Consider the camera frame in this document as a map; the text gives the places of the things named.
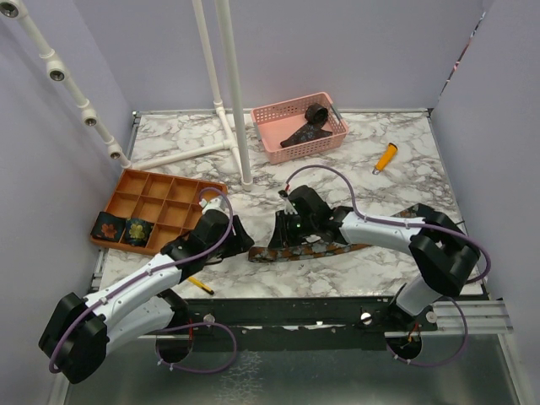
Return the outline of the yellow handled utility knife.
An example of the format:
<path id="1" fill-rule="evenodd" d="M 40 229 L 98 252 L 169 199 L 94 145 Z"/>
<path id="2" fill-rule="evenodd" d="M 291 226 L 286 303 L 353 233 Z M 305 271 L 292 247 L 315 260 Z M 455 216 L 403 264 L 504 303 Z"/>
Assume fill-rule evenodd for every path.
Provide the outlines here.
<path id="1" fill-rule="evenodd" d="M 379 160 L 375 164 L 372 173 L 374 175 L 378 175 L 379 173 L 381 173 L 386 168 L 386 166 L 392 161 L 394 156 L 397 154 L 397 151 L 398 151 L 398 148 L 396 144 L 388 143 L 386 147 L 386 151 L 383 153 L 383 155 L 379 158 Z"/>

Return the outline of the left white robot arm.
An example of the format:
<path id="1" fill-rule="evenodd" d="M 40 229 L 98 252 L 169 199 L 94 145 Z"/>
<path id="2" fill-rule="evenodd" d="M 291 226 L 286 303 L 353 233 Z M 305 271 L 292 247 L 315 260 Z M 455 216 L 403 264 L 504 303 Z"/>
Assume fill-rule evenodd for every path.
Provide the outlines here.
<path id="1" fill-rule="evenodd" d="M 167 242 L 135 273 L 83 298 L 65 295 L 38 342 L 50 372 L 62 373 L 77 384 L 125 343 L 149 332 L 179 332 L 192 315 L 173 287 L 214 258 L 233 257 L 253 245 L 237 215 L 210 209 L 195 229 Z"/>

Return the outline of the wooden compartment tray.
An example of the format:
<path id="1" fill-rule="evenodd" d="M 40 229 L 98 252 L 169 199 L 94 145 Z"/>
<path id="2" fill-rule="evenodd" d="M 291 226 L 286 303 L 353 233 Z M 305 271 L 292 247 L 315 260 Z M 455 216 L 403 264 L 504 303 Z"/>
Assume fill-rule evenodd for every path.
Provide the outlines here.
<path id="1" fill-rule="evenodd" d="M 199 201 L 216 197 L 216 188 L 223 193 L 223 183 L 196 180 L 140 170 L 124 170 L 104 210 L 117 217 L 141 218 L 154 224 L 145 247 L 130 246 L 122 242 L 90 240 L 97 246 L 129 251 L 145 256 L 156 254 L 163 245 L 195 228 L 202 215 Z"/>

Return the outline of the navy yellow-flower rolled tie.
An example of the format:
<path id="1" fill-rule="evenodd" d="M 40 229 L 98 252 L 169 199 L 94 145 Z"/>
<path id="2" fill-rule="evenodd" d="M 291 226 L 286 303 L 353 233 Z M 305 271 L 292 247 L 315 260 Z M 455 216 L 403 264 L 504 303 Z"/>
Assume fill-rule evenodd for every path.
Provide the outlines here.
<path id="1" fill-rule="evenodd" d="M 141 218 L 129 218 L 126 222 L 122 242 L 130 246 L 145 247 L 154 224 Z"/>

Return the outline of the brown grey floral tie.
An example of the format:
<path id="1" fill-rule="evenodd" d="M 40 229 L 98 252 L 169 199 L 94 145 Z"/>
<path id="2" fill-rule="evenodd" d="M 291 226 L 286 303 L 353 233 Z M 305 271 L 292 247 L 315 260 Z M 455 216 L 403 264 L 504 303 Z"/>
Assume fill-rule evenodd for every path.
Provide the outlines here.
<path id="1" fill-rule="evenodd" d="M 370 247 L 370 245 L 341 245 L 337 242 L 325 242 L 321 239 L 312 242 L 302 242 L 298 246 L 289 246 L 283 249 L 269 249 L 264 246 L 253 246 L 248 251 L 248 261 L 255 263 L 293 262 L 322 257 L 333 257 L 352 251 L 359 251 L 368 247 Z"/>

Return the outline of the pink perforated plastic basket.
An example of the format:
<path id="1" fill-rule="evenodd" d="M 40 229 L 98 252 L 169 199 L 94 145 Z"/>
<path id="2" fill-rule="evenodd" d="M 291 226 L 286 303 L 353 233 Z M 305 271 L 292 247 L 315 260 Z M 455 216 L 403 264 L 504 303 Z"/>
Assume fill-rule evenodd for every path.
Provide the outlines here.
<path id="1" fill-rule="evenodd" d="M 282 148 L 280 143 L 305 124 L 305 111 L 315 103 L 328 109 L 328 120 L 323 128 L 332 131 L 332 136 Z M 251 110 L 251 119 L 257 138 L 272 165 L 338 148 L 348 134 L 348 124 L 326 92 L 256 107 Z"/>

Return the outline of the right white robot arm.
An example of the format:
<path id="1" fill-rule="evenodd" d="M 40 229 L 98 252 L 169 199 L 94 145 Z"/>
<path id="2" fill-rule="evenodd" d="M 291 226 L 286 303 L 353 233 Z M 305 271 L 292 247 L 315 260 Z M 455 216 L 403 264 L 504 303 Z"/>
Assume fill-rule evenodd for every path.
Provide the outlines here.
<path id="1" fill-rule="evenodd" d="M 425 307 L 445 296 L 456 298 L 480 258 L 480 250 L 445 214 L 433 211 L 426 217 L 367 217 L 351 207 L 331 208 L 317 192 L 299 186 L 280 191 L 284 209 L 276 213 L 273 241 L 285 248 L 312 248 L 310 238 L 322 243 L 316 253 L 329 247 L 377 246 L 409 255 L 419 275 L 395 295 L 387 310 L 389 323 L 398 330 L 413 325 Z"/>

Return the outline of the dark blue-flowered tie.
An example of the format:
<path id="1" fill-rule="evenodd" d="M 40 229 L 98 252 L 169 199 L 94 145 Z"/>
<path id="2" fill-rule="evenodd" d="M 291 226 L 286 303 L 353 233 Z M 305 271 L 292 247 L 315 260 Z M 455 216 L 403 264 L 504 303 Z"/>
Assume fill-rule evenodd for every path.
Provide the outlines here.
<path id="1" fill-rule="evenodd" d="M 323 128 L 327 123 L 328 115 L 328 109 L 323 105 L 318 103 L 310 105 L 305 111 L 305 124 L 283 140 L 280 146 L 288 148 L 332 136 L 332 131 Z"/>

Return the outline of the black orange-flower rolled tie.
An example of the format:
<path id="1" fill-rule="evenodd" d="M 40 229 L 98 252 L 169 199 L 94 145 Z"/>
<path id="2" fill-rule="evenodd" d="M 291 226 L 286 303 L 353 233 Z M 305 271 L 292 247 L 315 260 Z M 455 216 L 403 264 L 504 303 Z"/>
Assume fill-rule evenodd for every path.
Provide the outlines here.
<path id="1" fill-rule="evenodd" d="M 97 240 L 119 242 L 126 227 L 126 220 L 111 213 L 100 212 L 90 235 Z"/>

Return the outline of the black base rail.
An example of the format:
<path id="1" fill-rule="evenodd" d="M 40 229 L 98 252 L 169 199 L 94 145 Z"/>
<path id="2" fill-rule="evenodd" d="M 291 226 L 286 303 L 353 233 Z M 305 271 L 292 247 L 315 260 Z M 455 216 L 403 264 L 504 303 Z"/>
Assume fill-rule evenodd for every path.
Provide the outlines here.
<path id="1" fill-rule="evenodd" d="M 414 326 L 420 332 L 436 331 L 436 323 L 426 318 L 431 306 L 415 320 L 398 320 L 390 314 L 391 302 L 390 296 L 189 299 L 192 321 L 211 315 L 229 330 L 196 327 L 192 333 L 169 333 L 158 341 L 167 348 L 193 342 L 198 352 L 383 350 L 386 338 L 405 337 Z"/>

